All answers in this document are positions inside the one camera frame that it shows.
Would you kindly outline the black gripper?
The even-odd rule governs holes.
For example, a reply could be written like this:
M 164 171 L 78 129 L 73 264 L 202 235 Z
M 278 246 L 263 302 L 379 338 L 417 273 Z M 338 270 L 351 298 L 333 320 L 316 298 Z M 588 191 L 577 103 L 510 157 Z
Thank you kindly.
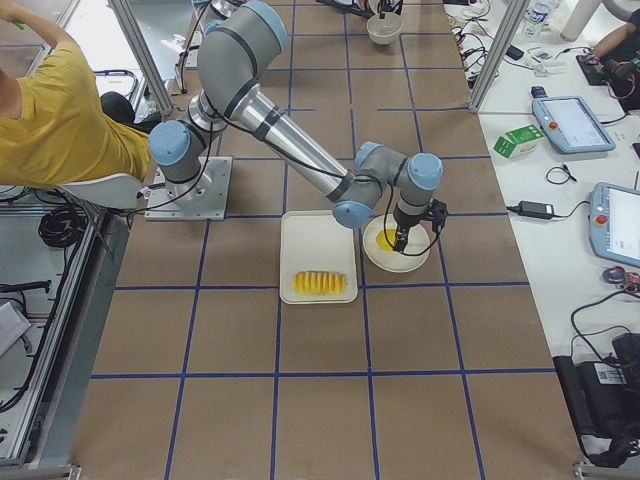
M 412 205 L 398 202 L 394 208 L 393 218 L 396 222 L 393 250 L 404 252 L 409 240 L 411 228 L 417 226 L 421 221 L 431 219 L 428 205 Z

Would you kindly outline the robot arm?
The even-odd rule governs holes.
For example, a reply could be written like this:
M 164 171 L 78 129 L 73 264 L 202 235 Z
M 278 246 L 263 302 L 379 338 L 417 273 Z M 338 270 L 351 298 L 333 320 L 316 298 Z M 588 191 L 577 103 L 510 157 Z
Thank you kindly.
M 202 86 L 186 118 L 154 127 L 149 150 L 167 184 L 196 180 L 200 154 L 219 130 L 235 126 L 264 143 L 333 203 L 336 221 L 358 229 L 384 191 L 396 189 L 396 231 L 386 242 L 400 254 L 412 229 L 428 221 L 432 232 L 419 254 L 439 239 L 448 215 L 434 199 L 443 165 L 428 153 L 407 157 L 374 142 L 361 145 L 349 171 L 299 127 L 261 90 L 259 78 L 286 46 L 288 37 L 278 13 L 262 1 L 247 1 L 203 35 L 197 72 Z

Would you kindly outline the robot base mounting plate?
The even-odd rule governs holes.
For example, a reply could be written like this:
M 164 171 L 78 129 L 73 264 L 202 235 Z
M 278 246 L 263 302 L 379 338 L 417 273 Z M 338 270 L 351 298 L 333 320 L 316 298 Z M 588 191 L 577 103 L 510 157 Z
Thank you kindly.
M 157 168 L 144 216 L 149 221 L 222 221 L 233 166 L 232 157 L 200 156 L 201 172 L 187 183 L 165 179 Z

